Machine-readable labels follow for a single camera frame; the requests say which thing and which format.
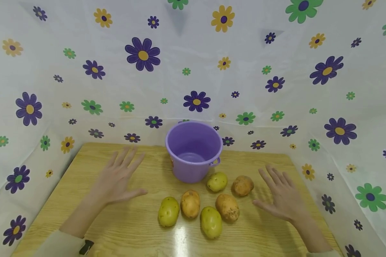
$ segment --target flower center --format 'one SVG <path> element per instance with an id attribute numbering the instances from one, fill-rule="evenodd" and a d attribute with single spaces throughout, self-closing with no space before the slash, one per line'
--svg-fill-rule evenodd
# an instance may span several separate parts
<path id="1" fill-rule="evenodd" d="M 139 59 L 141 59 L 142 61 L 146 61 L 147 59 L 149 59 L 149 54 L 147 54 L 146 51 L 140 51 L 139 52 Z"/>

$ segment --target floral backdrop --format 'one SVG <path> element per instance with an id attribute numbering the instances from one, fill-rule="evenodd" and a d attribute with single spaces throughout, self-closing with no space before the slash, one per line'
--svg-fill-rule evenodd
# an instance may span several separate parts
<path id="1" fill-rule="evenodd" d="M 346 256 L 386 256 L 386 1 L 0 1 L 0 256 L 84 142 L 288 154 Z"/>

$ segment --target brown potato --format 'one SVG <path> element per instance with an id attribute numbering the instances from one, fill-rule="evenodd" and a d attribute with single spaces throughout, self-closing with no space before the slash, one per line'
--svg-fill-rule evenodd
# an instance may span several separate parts
<path id="1" fill-rule="evenodd" d="M 216 199 L 216 209 L 227 222 L 234 222 L 239 218 L 240 210 L 236 199 L 228 194 L 220 194 Z"/>
<path id="2" fill-rule="evenodd" d="M 200 211 L 200 196 L 195 190 L 187 190 L 182 195 L 180 208 L 186 217 L 194 219 L 199 215 Z"/>
<path id="3" fill-rule="evenodd" d="M 248 176 L 238 176 L 232 184 L 232 191 L 239 196 L 245 196 L 254 188 L 254 183 Z"/>

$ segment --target sleeve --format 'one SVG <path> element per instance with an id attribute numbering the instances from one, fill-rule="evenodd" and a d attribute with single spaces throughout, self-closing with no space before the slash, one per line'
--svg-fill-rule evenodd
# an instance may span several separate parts
<path id="1" fill-rule="evenodd" d="M 84 238 L 56 230 L 39 247 L 34 257 L 78 257 L 84 244 Z"/>

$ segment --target yellow potato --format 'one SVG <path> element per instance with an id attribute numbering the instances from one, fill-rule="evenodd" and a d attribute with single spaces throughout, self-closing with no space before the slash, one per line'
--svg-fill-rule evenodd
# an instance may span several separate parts
<path id="1" fill-rule="evenodd" d="M 157 218 L 160 225 L 163 227 L 171 227 L 176 224 L 179 217 L 179 203 L 174 197 L 166 197 L 163 199 Z"/>
<path id="2" fill-rule="evenodd" d="M 221 216 L 212 206 L 203 208 L 200 215 L 203 232 L 210 239 L 215 239 L 221 234 Z"/>
<path id="3" fill-rule="evenodd" d="M 200 211 L 200 196 L 198 192 L 195 190 L 187 190 L 182 195 L 180 208 L 186 217 L 189 217 L 190 219 L 196 218 Z"/>
<path id="4" fill-rule="evenodd" d="M 207 187 L 213 192 L 223 190 L 227 185 L 227 176 L 225 173 L 216 172 L 213 173 L 207 181 Z"/>
<path id="5" fill-rule="evenodd" d="M 239 218 L 240 210 L 236 199 L 228 194 L 220 194 L 216 199 L 216 209 L 227 222 L 234 222 Z"/>

